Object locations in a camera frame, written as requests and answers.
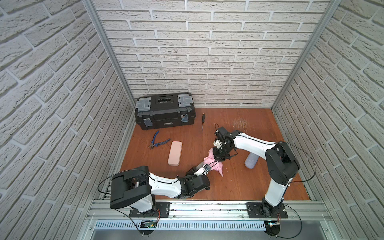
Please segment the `pink microfiber cloth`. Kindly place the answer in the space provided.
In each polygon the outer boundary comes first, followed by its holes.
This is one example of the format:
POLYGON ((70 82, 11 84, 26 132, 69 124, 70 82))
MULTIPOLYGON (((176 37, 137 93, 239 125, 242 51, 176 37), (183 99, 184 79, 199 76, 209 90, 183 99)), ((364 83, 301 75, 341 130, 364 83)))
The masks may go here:
POLYGON ((208 156, 204 158, 204 164, 207 164, 211 167, 211 171, 218 171, 219 174, 223 177, 223 163, 218 162, 214 158, 213 148, 208 152, 208 156))

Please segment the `black handled screwdriver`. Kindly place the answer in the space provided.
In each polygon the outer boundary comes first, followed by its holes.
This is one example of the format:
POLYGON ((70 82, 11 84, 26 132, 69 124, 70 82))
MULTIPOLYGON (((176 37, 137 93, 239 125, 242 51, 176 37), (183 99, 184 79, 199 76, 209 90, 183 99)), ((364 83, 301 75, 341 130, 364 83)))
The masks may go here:
POLYGON ((206 114, 202 113, 202 130, 204 129, 205 120, 206 120, 206 114))

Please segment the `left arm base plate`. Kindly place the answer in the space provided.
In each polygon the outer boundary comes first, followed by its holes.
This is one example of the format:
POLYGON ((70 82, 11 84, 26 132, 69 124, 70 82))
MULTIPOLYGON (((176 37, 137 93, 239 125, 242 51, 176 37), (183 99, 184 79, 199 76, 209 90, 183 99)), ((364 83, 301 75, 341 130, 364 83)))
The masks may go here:
POLYGON ((170 202, 137 202, 132 204, 129 217, 131 218, 167 218, 170 212, 170 202))

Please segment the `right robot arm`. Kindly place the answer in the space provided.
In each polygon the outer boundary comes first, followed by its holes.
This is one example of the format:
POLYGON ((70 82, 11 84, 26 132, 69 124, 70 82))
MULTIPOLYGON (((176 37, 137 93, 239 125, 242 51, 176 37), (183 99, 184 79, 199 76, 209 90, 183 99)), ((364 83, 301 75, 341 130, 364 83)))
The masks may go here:
POLYGON ((274 214, 281 207, 286 189, 300 169, 289 145, 286 142, 266 142, 239 131, 230 133, 223 127, 218 128, 215 135, 213 155, 217 161, 229 160, 232 158, 230 152, 238 149, 266 160, 271 181, 260 210, 266 216, 274 214))

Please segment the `black plastic toolbox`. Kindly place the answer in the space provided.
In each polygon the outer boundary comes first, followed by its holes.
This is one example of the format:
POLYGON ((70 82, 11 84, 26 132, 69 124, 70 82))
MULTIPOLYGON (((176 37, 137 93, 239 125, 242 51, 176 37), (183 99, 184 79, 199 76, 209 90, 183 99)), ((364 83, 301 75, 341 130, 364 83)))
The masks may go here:
POLYGON ((195 118, 191 93, 146 96, 136 101, 135 120, 142 130, 193 125, 195 118))

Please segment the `lavender eyeglass case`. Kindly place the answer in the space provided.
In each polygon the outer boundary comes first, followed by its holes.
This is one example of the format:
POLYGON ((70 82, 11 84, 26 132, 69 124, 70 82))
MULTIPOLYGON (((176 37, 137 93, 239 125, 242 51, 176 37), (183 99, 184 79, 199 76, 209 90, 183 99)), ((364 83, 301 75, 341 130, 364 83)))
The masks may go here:
POLYGON ((254 154, 254 153, 249 153, 248 157, 245 160, 245 166, 248 169, 253 169, 258 162, 260 156, 254 154))

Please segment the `pink eyeglass case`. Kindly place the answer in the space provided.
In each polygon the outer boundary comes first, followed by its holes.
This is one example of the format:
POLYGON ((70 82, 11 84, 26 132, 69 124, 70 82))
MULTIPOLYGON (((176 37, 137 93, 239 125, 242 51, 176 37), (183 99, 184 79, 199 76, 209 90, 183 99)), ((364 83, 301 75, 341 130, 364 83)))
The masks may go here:
POLYGON ((180 164, 182 146, 182 142, 172 142, 168 158, 168 164, 170 166, 178 166, 180 164))

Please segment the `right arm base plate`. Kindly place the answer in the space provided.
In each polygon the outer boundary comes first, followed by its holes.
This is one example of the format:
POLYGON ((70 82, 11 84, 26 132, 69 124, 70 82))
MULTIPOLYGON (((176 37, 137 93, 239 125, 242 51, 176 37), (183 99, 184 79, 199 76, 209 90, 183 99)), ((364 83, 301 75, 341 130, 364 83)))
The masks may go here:
POLYGON ((287 219, 288 214, 283 203, 271 207, 267 202, 248 202, 246 203, 248 216, 250 219, 287 219))

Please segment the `grey felt eyeglass case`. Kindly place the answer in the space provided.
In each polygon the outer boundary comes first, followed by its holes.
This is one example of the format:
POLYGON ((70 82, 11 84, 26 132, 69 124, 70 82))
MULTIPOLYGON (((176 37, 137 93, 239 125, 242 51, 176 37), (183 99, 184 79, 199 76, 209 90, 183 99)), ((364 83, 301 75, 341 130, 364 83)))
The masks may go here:
POLYGON ((200 168, 203 168, 206 164, 204 162, 201 162, 199 165, 197 165, 194 169, 195 171, 199 170, 200 168))

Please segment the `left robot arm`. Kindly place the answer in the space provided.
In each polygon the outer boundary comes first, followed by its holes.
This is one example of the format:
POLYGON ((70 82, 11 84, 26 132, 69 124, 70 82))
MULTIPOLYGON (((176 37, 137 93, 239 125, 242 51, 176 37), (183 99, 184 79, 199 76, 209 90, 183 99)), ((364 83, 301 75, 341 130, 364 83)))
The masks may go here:
POLYGON ((171 199, 192 198, 202 190, 210 189, 207 176, 211 167, 192 168, 184 177, 168 179, 159 177, 141 166, 111 176, 110 208, 131 207, 140 213, 154 210, 155 196, 171 199))

